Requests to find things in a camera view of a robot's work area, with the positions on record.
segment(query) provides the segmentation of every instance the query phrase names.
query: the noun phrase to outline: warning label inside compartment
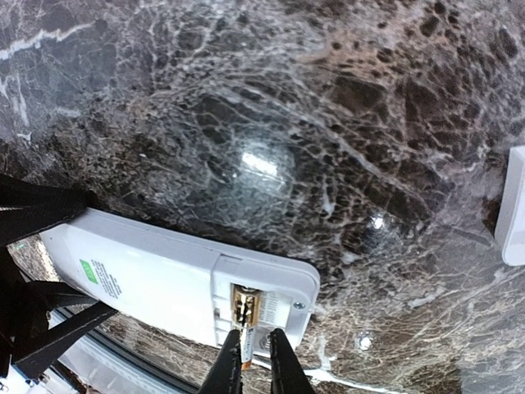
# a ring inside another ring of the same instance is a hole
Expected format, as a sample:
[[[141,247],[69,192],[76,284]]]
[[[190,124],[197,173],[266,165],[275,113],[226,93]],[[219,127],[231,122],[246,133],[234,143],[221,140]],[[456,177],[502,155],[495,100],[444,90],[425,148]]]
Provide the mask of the warning label inside compartment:
[[[97,273],[97,277],[100,280],[104,291],[109,296],[118,300],[119,296],[122,294],[122,290],[121,287],[118,285],[116,278],[110,273],[107,273],[104,264],[100,263],[97,260],[91,260],[91,263],[95,268],[95,272]]]

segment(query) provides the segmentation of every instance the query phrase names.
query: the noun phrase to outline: marble countertop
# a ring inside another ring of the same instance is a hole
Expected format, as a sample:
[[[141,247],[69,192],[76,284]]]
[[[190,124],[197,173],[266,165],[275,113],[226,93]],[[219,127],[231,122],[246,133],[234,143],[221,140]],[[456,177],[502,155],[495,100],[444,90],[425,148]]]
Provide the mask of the marble countertop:
[[[319,392],[521,393],[525,270],[492,234],[524,22],[519,0],[11,0],[0,171],[315,266]],[[38,238],[11,251],[54,278]],[[193,383],[217,355],[103,330]]]

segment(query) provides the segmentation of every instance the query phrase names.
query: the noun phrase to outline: green label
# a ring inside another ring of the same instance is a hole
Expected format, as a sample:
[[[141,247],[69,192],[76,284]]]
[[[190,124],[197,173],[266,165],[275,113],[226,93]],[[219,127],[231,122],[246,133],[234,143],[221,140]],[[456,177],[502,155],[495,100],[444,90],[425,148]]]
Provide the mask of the green label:
[[[81,260],[82,268],[84,269],[86,277],[88,277],[90,282],[93,282],[95,285],[98,285],[97,278],[95,277],[95,273],[93,272],[93,269],[89,265],[87,261]]]

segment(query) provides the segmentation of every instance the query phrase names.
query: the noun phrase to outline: dark marble surface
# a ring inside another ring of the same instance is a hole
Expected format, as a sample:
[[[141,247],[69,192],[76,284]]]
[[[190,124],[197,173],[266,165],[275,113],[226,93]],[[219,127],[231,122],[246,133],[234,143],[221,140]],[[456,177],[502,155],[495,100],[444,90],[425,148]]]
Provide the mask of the dark marble surface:
[[[525,142],[524,22],[519,0],[10,0],[0,171],[309,261],[320,392],[520,393],[525,270],[492,231]],[[216,354],[104,330],[196,383]]]

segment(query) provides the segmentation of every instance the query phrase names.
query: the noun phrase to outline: white device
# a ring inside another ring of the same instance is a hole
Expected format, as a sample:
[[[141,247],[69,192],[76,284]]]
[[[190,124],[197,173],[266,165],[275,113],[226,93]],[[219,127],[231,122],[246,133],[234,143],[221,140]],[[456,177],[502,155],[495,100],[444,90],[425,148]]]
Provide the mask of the white device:
[[[41,234],[58,274],[71,286],[178,336],[221,346],[232,326],[234,285],[260,290],[256,355],[282,328],[302,340],[320,280],[311,265],[188,236],[88,209]]]
[[[508,265],[525,265],[525,145],[510,150],[495,240]]]

